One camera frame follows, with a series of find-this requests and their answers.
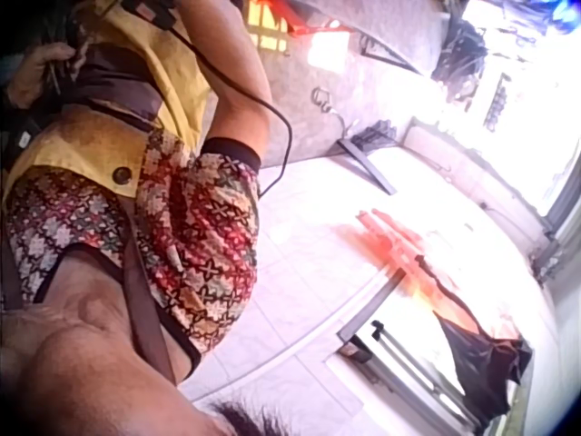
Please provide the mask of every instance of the red object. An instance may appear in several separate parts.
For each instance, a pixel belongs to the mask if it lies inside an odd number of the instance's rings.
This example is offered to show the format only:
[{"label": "red object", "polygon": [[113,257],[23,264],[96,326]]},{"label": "red object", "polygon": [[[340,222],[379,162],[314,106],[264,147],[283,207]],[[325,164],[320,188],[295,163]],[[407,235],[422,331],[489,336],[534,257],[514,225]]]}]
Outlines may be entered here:
[{"label": "red object", "polygon": [[289,35],[292,36],[312,35],[318,32],[353,32],[353,29],[345,25],[338,27],[311,27],[284,0],[252,1],[257,5],[268,6],[275,15],[284,18],[289,25]]}]

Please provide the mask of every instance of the skin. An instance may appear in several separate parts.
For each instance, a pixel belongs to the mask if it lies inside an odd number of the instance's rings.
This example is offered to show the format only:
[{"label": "skin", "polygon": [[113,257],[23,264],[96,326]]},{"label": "skin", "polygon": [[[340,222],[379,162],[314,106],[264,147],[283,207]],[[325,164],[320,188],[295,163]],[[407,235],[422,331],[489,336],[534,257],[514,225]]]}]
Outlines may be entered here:
[{"label": "skin", "polygon": [[45,303],[4,315],[6,393],[49,434],[223,435],[137,355],[123,291],[85,256],[63,260]]},{"label": "skin", "polygon": [[[178,0],[177,6],[190,39],[208,59],[270,102],[260,58],[230,1]],[[55,51],[62,57],[35,53],[23,62],[8,93],[17,106],[27,107],[38,96],[35,78],[42,77],[46,61],[74,55],[63,47]],[[263,156],[269,133],[266,110],[205,69],[202,73],[219,98],[208,137],[238,140]],[[2,316],[3,391],[47,434],[231,434],[139,357],[123,291],[90,257],[67,257],[42,304]],[[190,370],[189,359],[167,332],[164,337],[173,371],[182,380]]]}]

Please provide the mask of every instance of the hand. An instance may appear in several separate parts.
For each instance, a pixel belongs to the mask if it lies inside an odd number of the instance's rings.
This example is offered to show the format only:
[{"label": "hand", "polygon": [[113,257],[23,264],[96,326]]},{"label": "hand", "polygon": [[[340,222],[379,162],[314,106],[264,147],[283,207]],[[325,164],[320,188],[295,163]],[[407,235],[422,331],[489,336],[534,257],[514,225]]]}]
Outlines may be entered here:
[{"label": "hand", "polygon": [[43,93],[43,75],[46,65],[53,61],[68,61],[74,57],[75,53],[76,51],[65,43],[39,45],[33,49],[20,64],[6,88],[10,103],[19,109],[30,108]]}]

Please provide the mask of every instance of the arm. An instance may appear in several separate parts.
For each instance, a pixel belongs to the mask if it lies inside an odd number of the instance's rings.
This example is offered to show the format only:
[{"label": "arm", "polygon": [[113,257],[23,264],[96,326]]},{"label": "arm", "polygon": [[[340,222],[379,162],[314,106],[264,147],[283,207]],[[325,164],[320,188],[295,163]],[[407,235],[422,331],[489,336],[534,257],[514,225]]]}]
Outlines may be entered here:
[{"label": "arm", "polygon": [[[240,12],[230,0],[178,0],[183,24],[194,44],[216,68],[242,88],[271,102],[271,89]],[[269,140],[268,109],[224,84],[200,63],[218,95],[208,138],[231,138],[263,157]]]}]

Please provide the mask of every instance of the hair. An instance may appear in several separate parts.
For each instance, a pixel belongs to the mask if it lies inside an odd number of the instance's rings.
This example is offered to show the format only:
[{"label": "hair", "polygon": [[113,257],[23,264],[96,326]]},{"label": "hair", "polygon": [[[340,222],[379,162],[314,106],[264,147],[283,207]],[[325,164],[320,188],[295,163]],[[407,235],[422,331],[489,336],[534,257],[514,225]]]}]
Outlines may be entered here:
[{"label": "hair", "polygon": [[220,414],[234,430],[234,436],[291,436],[280,417],[262,409],[253,418],[240,402],[218,402],[212,409]]}]

